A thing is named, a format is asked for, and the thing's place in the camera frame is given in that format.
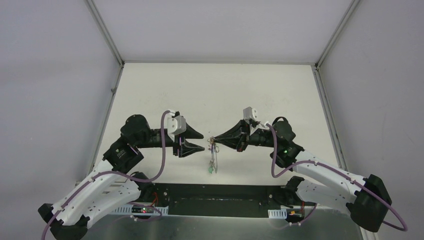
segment dangling wire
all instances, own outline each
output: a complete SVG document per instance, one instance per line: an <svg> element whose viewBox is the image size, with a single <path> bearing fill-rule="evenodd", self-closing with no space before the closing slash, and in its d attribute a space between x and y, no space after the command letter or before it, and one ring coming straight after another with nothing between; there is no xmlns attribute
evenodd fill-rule
<svg viewBox="0 0 424 240"><path fill-rule="evenodd" d="M158 203L158 194L156 192L152 193L152 195L154 196L154 200L153 202L150 204L150 207L153 206L155 203Z"/></svg>
<svg viewBox="0 0 424 240"><path fill-rule="evenodd" d="M209 173L211 174L213 171L215 173L218 172L218 157L217 153L220 152L220 148L217 146L217 144L214 142L214 137L211 136L209 139L207 139L207 142L209 143L209 150L211 153L211 159L209 161Z"/></svg>

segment metal frame edge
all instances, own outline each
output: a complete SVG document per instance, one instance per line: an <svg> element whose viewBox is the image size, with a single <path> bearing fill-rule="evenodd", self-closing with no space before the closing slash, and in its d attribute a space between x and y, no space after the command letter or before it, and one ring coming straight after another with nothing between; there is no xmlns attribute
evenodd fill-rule
<svg viewBox="0 0 424 240"><path fill-rule="evenodd" d="M90 172L93 170L94 165L95 165L95 163L96 163L96 159L97 159L97 155L99 154L100 145L101 145L101 143L102 143L103 135L105 134L106 125L107 125L108 120L109 120L109 115L111 114L112 106L113 106L113 104L114 104L114 100L115 100L115 96L116 96L116 91L117 91L117 89L118 89L118 85L119 85L119 83L120 83L120 81L121 81L122 73L123 73L123 71L124 71L124 65L120 65L120 66L119 66L119 71L118 71L118 74L117 74L117 77L116 77L115 85L114 85L114 87L113 87L113 88L111 88L111 89L110 89L110 91L111 91L111 93L112 93L112 96L111 96L111 98L110 98L109 105L107 106L106 116L104 117L104 120L103 120L103 122L101 123L101 131L100 131L100 135L99 135L99 136L98 136L98 138L97 138L97 145L96 145L96 147L95 147L94 154L93 154L93 156L92 156L92 158L91 158L91 162L90 162L90 165L89 165L89 167L88 167L88 171L86 172L86 176L87 176L88 174L90 174Z"/></svg>
<svg viewBox="0 0 424 240"><path fill-rule="evenodd" d="M115 57L119 65L122 67L124 65L124 61L121 57L121 54L118 51L117 46L115 45L114 40L112 39L111 34L108 31L108 28L105 25L105 22L103 21L102 16L100 15L99 10L96 7L96 4L94 3L94 0L84 0L84 2L87 5L87 8L90 11L95 23L97 24L97 27L100 30L101 35L104 38L104 41L106 42L107 46L110 48L110 51L112 52L113 56Z"/></svg>
<svg viewBox="0 0 424 240"><path fill-rule="evenodd" d="M231 60L126 60L127 64L260 64L260 65L300 65L310 66L315 62L280 62L280 61L231 61Z"/></svg>
<svg viewBox="0 0 424 240"><path fill-rule="evenodd" d="M344 170L348 170L343 156L342 147L339 142L339 136L337 135L336 126L334 124L333 113L331 105L327 99L327 92L325 90L323 81L321 80L320 72L315 66L311 66L313 77L315 78L316 88L318 90L319 99L321 100L322 109L324 111L325 121L327 122L328 131L330 133L331 142L334 148L335 157L337 159L338 167Z"/></svg>
<svg viewBox="0 0 424 240"><path fill-rule="evenodd" d="M346 12L344 13L343 17L341 18L340 22L338 23L337 27L335 28L335 31L331 35L330 40L328 41L327 45L324 48L324 51L321 53L321 56L318 59L318 62L316 63L316 67L319 69L321 65L323 64L324 60L328 56L330 50L334 47L336 40L339 38L340 33L345 29L349 19L351 18L352 14L357 9L359 3L362 2L362 0L352 0L350 2L349 7L347 8Z"/></svg>

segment white floor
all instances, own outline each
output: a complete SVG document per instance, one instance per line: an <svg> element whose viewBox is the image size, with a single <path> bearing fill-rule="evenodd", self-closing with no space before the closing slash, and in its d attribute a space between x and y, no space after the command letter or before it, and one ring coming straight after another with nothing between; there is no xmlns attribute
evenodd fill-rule
<svg viewBox="0 0 424 240"><path fill-rule="evenodd" d="M187 123L205 136L189 142L207 148L206 139L232 128L243 118L243 109L249 106L258 110L263 122L286 117L297 135L294 139L297 144L337 166L310 66L191 63L125 64L96 163L133 114L144 115L150 127L156 129L165 110L180 111ZM169 147L165 169L156 182L284 185L292 173L271 177L272 151L248 146L246 151L236 152L220 146L218 173L210 174L209 151L177 158ZM161 149L141 152L145 158L133 171L153 177L161 165Z"/></svg>

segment enclosure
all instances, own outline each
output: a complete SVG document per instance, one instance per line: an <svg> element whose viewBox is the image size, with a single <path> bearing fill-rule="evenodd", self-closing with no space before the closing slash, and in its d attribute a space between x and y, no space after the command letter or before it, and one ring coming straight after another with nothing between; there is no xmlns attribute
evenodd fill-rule
<svg viewBox="0 0 424 240"><path fill-rule="evenodd" d="M83 239L420 239L424 234L424 2L420 0L11 1L1 4L2 239L38 239L43 203L68 194L134 114L160 127L180 111L219 135L254 107L284 116L295 142L327 162L384 180L409 231L378 233L319 206L301 227L284 220L168 216L117 221ZM161 184L283 186L269 148L167 150ZM134 171L154 175L160 148ZM124 179L115 184L120 185ZM96 226L110 223L104 217ZM390 212L386 221L398 225ZM53 239L47 234L46 239Z"/></svg>

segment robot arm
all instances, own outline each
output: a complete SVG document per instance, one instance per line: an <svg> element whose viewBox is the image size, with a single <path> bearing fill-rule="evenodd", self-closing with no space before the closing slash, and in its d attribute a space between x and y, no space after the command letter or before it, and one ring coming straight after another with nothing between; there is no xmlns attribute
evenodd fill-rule
<svg viewBox="0 0 424 240"><path fill-rule="evenodd" d="M166 147L173 148L173 155L183 158L205 150L186 140L202 139L203 135L191 128L179 112L171 113L166 126L164 142ZM145 194L151 195L149 189L153 184L143 173L137 173L134 177L147 180L146 182L129 180L120 189L102 194L120 177L119 174L126 175L143 160L144 156L139 149L162 147L161 130L150 129L143 115L130 116L120 131L120 138L112 143L104 153L102 161L77 187L58 202L45 203L38 209L46 223L53 218L54 213L57 214L50 225L50 231L56 239L81 239L95 222L117 207Z"/></svg>
<svg viewBox="0 0 424 240"><path fill-rule="evenodd" d="M214 137L213 141L235 149L237 152L243 152L249 145L274 148L272 131L257 119L258 111L248 107L243 110L242 120L230 130ZM308 161L309 163L297 164L289 170L311 177L322 184L315 184L302 177L294 176L281 189L285 192L284 196L289 193L295 199L331 207L350 215L356 224L370 232L379 230L388 208L353 184L353 180L391 205L392 200L380 178L374 175L365 178L332 166L314 156L293 142L296 134L285 117L277 117L272 123L272 128L277 137L275 164L281 168L287 168L294 163ZM351 180L331 169L337 169L349 176Z"/></svg>

